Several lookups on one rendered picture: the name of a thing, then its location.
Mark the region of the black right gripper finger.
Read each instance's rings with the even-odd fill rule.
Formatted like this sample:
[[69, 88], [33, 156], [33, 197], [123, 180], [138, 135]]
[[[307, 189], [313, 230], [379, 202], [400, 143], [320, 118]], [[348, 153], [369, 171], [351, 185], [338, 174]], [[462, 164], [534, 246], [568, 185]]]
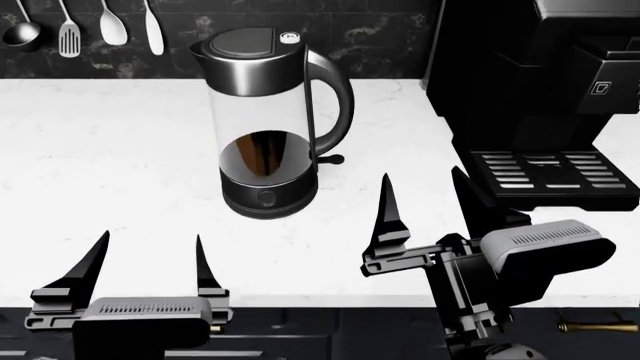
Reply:
[[497, 202], [459, 167], [451, 170], [453, 185], [469, 236], [481, 239], [494, 230], [531, 224], [529, 215]]
[[411, 237], [401, 221], [393, 185], [387, 173], [382, 177], [378, 212], [366, 254], [373, 258], [403, 254], [405, 242]]

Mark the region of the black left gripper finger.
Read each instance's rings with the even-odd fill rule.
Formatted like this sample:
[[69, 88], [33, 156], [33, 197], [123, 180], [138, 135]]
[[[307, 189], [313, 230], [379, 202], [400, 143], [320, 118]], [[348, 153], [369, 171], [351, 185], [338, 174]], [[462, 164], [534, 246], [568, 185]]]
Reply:
[[64, 276], [33, 290], [33, 312], [74, 312], [88, 307], [109, 245], [106, 230], [87, 254]]
[[200, 236], [196, 236], [196, 272], [198, 296], [209, 299], [229, 297], [229, 290], [219, 284], [210, 269]]

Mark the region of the glass electric kettle black lid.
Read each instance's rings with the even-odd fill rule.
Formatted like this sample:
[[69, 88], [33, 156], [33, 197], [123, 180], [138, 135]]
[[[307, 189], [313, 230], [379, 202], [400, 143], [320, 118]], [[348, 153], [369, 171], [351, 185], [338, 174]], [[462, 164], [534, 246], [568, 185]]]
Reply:
[[[299, 33], [271, 27], [219, 32], [189, 51], [208, 89], [225, 203], [262, 220], [304, 209], [318, 191], [317, 158], [351, 128], [355, 99], [348, 77]], [[316, 134], [314, 80], [333, 89], [339, 105], [324, 135]]]

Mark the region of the slotted drip tray grate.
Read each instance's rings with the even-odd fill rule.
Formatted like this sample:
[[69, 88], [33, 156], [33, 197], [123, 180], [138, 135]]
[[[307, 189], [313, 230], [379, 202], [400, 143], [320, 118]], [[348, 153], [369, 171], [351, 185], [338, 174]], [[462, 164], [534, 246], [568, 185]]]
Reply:
[[638, 188], [598, 151], [472, 152], [472, 170], [497, 197], [638, 197]]

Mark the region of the dark base cabinet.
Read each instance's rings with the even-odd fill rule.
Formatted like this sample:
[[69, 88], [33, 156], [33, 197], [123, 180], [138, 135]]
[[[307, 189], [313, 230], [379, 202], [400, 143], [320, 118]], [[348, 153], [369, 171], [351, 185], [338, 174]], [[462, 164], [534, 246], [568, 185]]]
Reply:
[[[74, 360], [68, 332], [30, 332], [28, 308], [0, 308], [0, 351], [25, 350], [0, 360]], [[640, 332], [562, 333], [557, 323], [614, 322], [617, 312], [640, 326], [634, 308], [514, 308], [496, 336], [548, 360], [640, 360]], [[238, 308], [224, 332], [193, 350], [263, 351], [252, 359], [166, 360], [449, 360], [433, 308]]]

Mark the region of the black coffee machine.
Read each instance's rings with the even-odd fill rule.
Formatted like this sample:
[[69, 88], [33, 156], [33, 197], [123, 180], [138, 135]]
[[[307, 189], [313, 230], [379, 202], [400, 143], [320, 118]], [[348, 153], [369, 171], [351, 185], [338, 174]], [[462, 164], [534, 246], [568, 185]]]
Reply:
[[638, 197], [497, 197], [472, 152], [598, 151], [640, 112], [640, 0], [444, 0], [426, 95], [470, 178], [506, 206], [631, 211]]

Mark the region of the steel slotted spatula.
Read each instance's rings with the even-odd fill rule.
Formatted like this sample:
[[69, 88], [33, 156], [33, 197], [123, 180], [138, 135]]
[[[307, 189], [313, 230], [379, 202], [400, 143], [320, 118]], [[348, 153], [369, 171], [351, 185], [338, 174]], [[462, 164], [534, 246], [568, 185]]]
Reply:
[[65, 59], [73, 59], [81, 53], [81, 32], [77, 23], [70, 17], [64, 0], [58, 2], [65, 17], [58, 32], [59, 54]]

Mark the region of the white serving spoon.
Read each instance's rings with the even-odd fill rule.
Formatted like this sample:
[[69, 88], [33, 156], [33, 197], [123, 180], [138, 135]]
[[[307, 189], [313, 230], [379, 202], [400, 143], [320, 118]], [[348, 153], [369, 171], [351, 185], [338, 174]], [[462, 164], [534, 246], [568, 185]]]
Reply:
[[100, 16], [100, 32], [103, 41], [112, 46], [122, 46], [128, 41], [128, 33], [124, 23], [109, 8], [107, 0], [101, 0], [103, 7]]

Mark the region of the steel ladle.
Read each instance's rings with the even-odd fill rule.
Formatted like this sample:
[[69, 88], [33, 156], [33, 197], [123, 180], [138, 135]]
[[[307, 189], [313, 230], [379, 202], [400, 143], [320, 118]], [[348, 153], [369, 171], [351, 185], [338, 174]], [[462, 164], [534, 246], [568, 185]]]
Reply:
[[21, 0], [15, 0], [24, 22], [11, 26], [2, 36], [3, 43], [13, 50], [22, 52], [35, 52], [42, 46], [42, 29], [37, 23], [31, 21]]

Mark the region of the white spatula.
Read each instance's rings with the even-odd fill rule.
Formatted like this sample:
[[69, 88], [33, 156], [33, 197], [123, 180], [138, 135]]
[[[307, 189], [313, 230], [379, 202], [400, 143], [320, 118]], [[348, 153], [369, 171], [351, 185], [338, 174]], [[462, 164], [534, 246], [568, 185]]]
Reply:
[[149, 49], [154, 56], [162, 56], [164, 54], [164, 38], [160, 23], [153, 13], [149, 0], [143, 0], [145, 6], [145, 29]]

